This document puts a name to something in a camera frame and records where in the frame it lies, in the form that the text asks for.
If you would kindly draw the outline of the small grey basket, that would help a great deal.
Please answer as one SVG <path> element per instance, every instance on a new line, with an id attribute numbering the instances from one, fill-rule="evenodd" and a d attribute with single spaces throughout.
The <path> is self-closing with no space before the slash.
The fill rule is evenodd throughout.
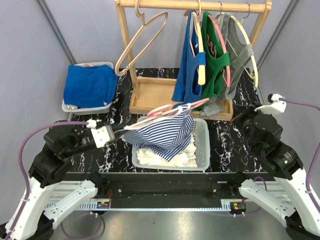
<path id="1" fill-rule="evenodd" d="M 114 69 L 114 64 L 109 61 L 86 62 L 86 63 L 76 64 L 76 66 L 80 66 L 80 67 L 97 67 L 97 66 L 103 66 L 103 65 L 107 65 L 111 69 Z M 100 106 L 100 107 L 90 107 L 90 108 L 78 107 L 75 105 L 65 104 L 65 101 L 63 99 L 61 104 L 61 109 L 65 113 L 71 113 L 77 116 L 84 116 L 84 115 L 94 115 L 94 114 L 106 114 L 110 111 L 111 105 L 112 105 L 112 102 L 108 104 L 105 103 L 104 106 Z"/>

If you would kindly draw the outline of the cream wooden hanger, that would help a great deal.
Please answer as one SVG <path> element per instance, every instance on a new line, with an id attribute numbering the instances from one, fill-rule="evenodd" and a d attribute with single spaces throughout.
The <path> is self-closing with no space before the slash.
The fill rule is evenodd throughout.
<path id="1" fill-rule="evenodd" d="M 202 13 L 202 5 L 201 1 L 198 0 L 198 13 L 192 12 L 193 15 L 193 25 L 194 25 L 194 32 L 196 34 L 196 39 L 197 39 L 197 49 L 198 53 L 196 54 L 195 48 L 192 46 L 191 51 L 194 57 L 196 56 L 205 56 L 205 51 L 203 47 L 203 38 L 202 38 L 202 33 L 201 33 L 201 25 L 200 25 L 200 17 Z M 197 73 L 198 73 L 198 84 L 200 86 L 203 86 L 206 82 L 206 65 L 199 64 L 197 66 Z"/>

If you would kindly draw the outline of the wooden clothes rack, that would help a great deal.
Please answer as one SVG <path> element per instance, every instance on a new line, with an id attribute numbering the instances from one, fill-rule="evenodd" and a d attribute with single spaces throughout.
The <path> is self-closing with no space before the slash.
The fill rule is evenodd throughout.
<path id="1" fill-rule="evenodd" d="M 125 47 L 115 64 L 115 73 L 119 77 L 126 72 L 130 74 L 133 85 L 133 93 L 129 105 L 130 113 L 147 114 L 161 105 L 174 104 L 171 97 L 177 82 L 174 78 L 139 77 L 136 74 L 135 63 L 150 45 L 147 44 L 137 56 L 133 56 L 132 46 L 140 34 L 153 21 L 161 17 L 167 20 L 169 16 L 168 9 L 184 10 L 187 13 L 192 10 L 199 10 L 258 14 L 248 38 L 249 42 L 255 44 L 272 9 L 272 1 L 266 0 L 261 4 L 248 4 L 201 2 L 200 0 L 117 0 L 115 6 Z M 134 8 L 136 16 L 141 19 L 141 27 L 133 37 L 129 35 L 125 8 Z"/>

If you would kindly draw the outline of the green tank top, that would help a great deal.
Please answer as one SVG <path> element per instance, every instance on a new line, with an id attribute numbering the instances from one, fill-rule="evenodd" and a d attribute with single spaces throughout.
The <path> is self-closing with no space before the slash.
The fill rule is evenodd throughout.
<path id="1" fill-rule="evenodd" d="M 202 86 L 201 97 L 215 98 L 221 93 L 224 82 L 223 73 L 230 64 L 230 57 L 223 51 L 222 44 L 218 39 L 211 13 L 205 11 L 202 15 L 201 34 L 203 49 L 205 51 L 205 84 Z"/>

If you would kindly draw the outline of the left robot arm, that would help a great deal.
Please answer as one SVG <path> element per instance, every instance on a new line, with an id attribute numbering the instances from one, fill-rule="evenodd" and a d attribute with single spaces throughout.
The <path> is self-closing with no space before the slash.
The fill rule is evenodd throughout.
<path id="1" fill-rule="evenodd" d="M 28 140 L 42 130 L 45 144 L 25 170 L 22 157 Z M 49 209 L 45 206 L 78 154 L 103 148 L 123 135 L 123 126 L 100 120 L 57 121 L 31 132 L 22 142 L 18 164 L 25 180 L 25 192 L 11 219 L 1 224 L 3 240 L 48 240 L 60 223 L 79 205 L 92 198 L 112 197 L 109 180 L 91 172 L 80 186 Z"/>

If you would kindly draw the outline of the blue white striped tank top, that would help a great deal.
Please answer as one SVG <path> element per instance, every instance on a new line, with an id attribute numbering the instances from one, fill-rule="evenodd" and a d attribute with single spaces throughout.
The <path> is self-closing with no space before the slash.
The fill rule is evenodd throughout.
<path id="1" fill-rule="evenodd" d="M 139 149 L 150 149 L 166 161 L 182 152 L 191 141 L 193 117 L 192 104 L 185 103 L 171 110 L 168 115 L 148 117 L 126 126 L 126 142 Z"/>

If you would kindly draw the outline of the cream hanger with grey top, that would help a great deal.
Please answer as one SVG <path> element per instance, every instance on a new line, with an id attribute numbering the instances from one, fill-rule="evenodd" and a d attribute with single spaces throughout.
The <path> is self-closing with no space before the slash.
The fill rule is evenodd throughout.
<path id="1" fill-rule="evenodd" d="M 218 20 L 218 25 L 220 24 L 220 22 L 219 22 L 219 21 L 220 21 L 220 20 L 219 20 L 219 17 L 220 17 L 221 15 L 224 15 L 224 14 L 225 14 L 225 12 L 223 12 L 223 4 L 222 4 L 222 2 L 219 1 L 219 3 L 220 3 L 220 13 L 217 14 L 216 17 L 215 17 L 215 18 Z M 242 65 L 242 67 L 244 68 L 244 70 L 246 71 L 246 73 L 248 74 L 248 76 L 249 76 L 252 80 L 254 80 L 254 86 L 255 86 L 255 88 L 257 88 L 257 87 L 258 87 L 258 83 L 259 83 L 259 75 L 258 75 L 257 63 L 256 63 L 256 60 L 255 60 L 255 56 L 254 56 L 252 44 L 250 43 L 249 37 L 248 37 L 248 35 L 247 35 L 244 27 L 242 26 L 242 23 L 243 23 L 244 19 L 247 18 L 247 17 L 250 15 L 250 13 L 251 13 L 251 5 L 250 5 L 249 3 L 246 3 L 246 4 L 248 5 L 248 11 L 247 11 L 248 14 L 247 14 L 246 17 L 244 17 L 244 18 L 242 19 L 241 22 L 239 22 L 234 15 L 231 15 L 230 18 L 233 20 L 233 22 L 234 22 L 235 24 L 238 25 L 238 27 L 239 27 L 239 29 L 240 29 L 243 37 L 244 37 L 244 40 L 245 40 L 245 43 L 246 43 L 246 47 L 248 47 L 248 51 L 249 51 L 249 53 L 250 53 L 249 56 L 250 56 L 250 60 L 251 60 L 251 62 L 252 62 L 253 69 L 252 69 L 252 72 L 249 73 L 244 64 Z M 228 43 L 228 46 L 232 49 L 232 51 L 234 52 L 234 54 L 236 55 L 236 57 L 238 57 L 238 53 L 237 53 L 237 51 L 235 50 L 235 48 L 233 47 L 233 45 L 231 44 L 231 42 L 229 41 L 229 39 L 228 39 L 227 37 L 226 37 L 225 39 L 226 39 L 226 41 L 227 41 L 227 43 Z"/>

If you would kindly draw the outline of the black marble pattern mat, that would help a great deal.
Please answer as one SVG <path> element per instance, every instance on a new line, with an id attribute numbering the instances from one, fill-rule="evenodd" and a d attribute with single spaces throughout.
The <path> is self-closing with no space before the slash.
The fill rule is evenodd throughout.
<path id="1" fill-rule="evenodd" d="M 132 114 L 129 106 L 133 86 L 128 73 L 121 76 L 110 110 L 105 114 L 72 116 L 74 121 L 99 119 L 116 125 L 135 123 L 139 115 Z M 243 72 L 237 84 L 232 101 L 233 112 L 239 113 L 239 106 L 259 102 L 258 91 L 253 80 Z M 246 145 L 240 129 L 233 123 L 222 120 L 207 120 L 210 143 L 210 164 L 206 172 L 263 172 L 264 169 Z M 105 148 L 94 149 L 76 155 L 71 159 L 71 173 L 155 173 L 156 169 L 139 168 L 132 164 L 132 145 L 122 139 Z"/>

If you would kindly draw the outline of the grey tank top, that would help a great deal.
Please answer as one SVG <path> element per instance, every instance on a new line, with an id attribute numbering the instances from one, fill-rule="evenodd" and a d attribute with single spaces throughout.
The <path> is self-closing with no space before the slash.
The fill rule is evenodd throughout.
<path id="1" fill-rule="evenodd" d="M 231 106 L 237 91 L 237 85 L 244 71 L 243 64 L 251 61 L 246 41 L 243 37 L 238 25 L 231 19 L 231 13 L 223 14 L 221 33 L 226 44 L 226 49 L 229 51 L 230 59 L 230 87 L 226 83 L 222 83 L 222 88 L 219 96 L 213 97 L 202 110 L 200 116 L 210 120 L 230 121 L 233 117 L 233 107 Z M 226 37 L 235 48 L 238 57 L 229 47 Z"/>

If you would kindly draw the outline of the blue folded cloth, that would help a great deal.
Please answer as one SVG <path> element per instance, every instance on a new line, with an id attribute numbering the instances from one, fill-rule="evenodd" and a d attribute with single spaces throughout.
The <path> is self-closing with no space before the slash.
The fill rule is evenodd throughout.
<path id="1" fill-rule="evenodd" d="M 63 92 L 66 105 L 80 108 L 104 107 L 115 96 L 119 77 L 114 69 L 100 66 L 69 65 Z"/>

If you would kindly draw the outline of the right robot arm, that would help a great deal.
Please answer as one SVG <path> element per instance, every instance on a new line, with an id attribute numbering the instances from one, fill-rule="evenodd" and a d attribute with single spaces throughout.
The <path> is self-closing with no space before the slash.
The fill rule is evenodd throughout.
<path id="1" fill-rule="evenodd" d="M 251 152 L 288 196 L 290 203 L 258 186 L 246 174 L 238 172 L 227 185 L 228 195 L 256 203 L 285 228 L 293 240 L 320 238 L 320 199 L 312 193 L 308 175 L 296 151 L 281 141 L 283 128 L 266 105 L 240 106 L 233 118 L 240 127 Z"/>

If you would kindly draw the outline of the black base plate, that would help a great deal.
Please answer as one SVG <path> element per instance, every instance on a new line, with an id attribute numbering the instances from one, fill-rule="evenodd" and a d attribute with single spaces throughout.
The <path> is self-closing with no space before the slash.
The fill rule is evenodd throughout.
<path id="1" fill-rule="evenodd" d="M 112 191 L 112 209 L 209 209 L 221 200 L 240 198 L 235 185 L 263 173 L 104 173 Z"/>

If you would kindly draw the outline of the white crumpled garments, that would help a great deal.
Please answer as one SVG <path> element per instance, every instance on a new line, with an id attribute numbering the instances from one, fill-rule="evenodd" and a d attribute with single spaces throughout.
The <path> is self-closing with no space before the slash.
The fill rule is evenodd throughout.
<path id="1" fill-rule="evenodd" d="M 170 161 L 166 161 L 163 157 L 148 148 L 141 148 L 136 151 L 137 161 L 141 165 L 148 166 L 197 168 L 195 155 L 197 148 L 194 142 L 195 140 L 192 137 L 188 146 L 179 154 L 176 154 Z"/>

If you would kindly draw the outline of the grey plastic laundry basket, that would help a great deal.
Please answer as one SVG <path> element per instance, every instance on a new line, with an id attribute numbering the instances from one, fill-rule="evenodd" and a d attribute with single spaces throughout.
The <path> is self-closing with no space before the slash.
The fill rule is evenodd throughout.
<path id="1" fill-rule="evenodd" d="M 191 130 L 194 137 L 195 150 L 195 162 L 197 167 L 177 167 L 177 166 L 158 166 L 158 165 L 143 165 L 140 164 L 137 157 L 137 148 L 132 146 L 132 164 L 137 168 L 144 169 L 158 169 L 166 171 L 192 171 L 192 172 L 204 172 L 210 166 L 210 136 L 207 122 L 201 118 L 193 119 L 193 126 Z"/>

